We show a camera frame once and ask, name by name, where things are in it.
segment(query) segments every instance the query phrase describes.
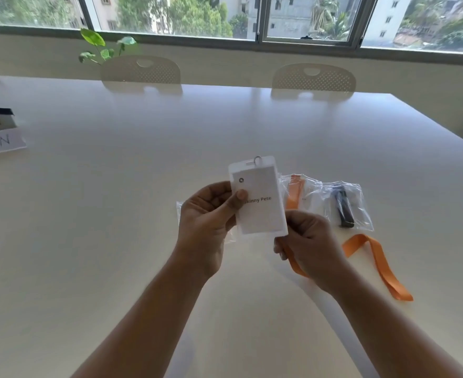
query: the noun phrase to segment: hand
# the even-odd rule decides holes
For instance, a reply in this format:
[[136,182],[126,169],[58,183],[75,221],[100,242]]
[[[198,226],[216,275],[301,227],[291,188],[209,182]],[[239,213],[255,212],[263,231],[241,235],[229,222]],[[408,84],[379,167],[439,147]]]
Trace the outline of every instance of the hand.
[[341,246],[322,216],[295,209],[286,210],[289,234],[275,239],[274,251],[282,260],[287,257],[279,239],[291,248],[294,258],[303,271],[323,290],[335,293],[353,269]]
[[224,238],[246,200],[247,191],[232,195],[228,181],[210,184],[186,200],[173,257],[201,270],[207,279],[214,275],[221,266]]

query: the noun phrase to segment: fingernail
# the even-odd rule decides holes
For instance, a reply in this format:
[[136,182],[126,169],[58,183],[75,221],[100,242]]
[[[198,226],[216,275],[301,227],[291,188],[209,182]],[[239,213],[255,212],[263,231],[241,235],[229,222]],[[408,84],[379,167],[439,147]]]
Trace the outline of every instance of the fingernail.
[[245,200],[247,198],[247,191],[238,190],[238,192],[236,193],[236,197],[238,197],[240,200]]

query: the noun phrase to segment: person's left hand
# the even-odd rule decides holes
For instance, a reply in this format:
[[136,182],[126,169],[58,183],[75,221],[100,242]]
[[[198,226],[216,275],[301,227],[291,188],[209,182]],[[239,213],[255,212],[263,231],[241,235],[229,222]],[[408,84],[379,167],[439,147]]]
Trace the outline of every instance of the person's left hand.
[[210,184],[186,200],[173,256],[201,270],[207,279],[214,275],[221,266],[224,237],[246,200],[245,190],[232,196],[228,181]]

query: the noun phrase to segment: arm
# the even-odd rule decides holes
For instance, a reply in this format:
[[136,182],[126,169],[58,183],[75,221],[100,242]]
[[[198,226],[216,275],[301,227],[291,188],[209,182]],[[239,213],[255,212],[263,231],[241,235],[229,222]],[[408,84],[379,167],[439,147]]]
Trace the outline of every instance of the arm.
[[161,271],[72,378],[162,378],[193,306],[223,255],[222,243],[247,199],[211,184],[181,209],[178,241]]
[[[336,299],[381,378],[463,378],[461,364],[350,266],[327,220],[301,211],[286,211],[286,218],[283,241],[304,272]],[[287,259],[278,241],[275,252]]]

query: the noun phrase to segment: tabletop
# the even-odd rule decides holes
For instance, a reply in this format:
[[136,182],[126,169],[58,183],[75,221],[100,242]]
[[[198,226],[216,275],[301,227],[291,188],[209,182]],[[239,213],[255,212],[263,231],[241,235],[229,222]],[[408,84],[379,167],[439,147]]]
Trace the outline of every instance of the tabletop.
[[[388,94],[0,77],[0,378],[68,377],[172,251],[176,201],[273,155],[359,183],[398,279],[349,260],[463,364],[463,140]],[[335,301],[258,239],[228,244],[167,377],[376,376]]]

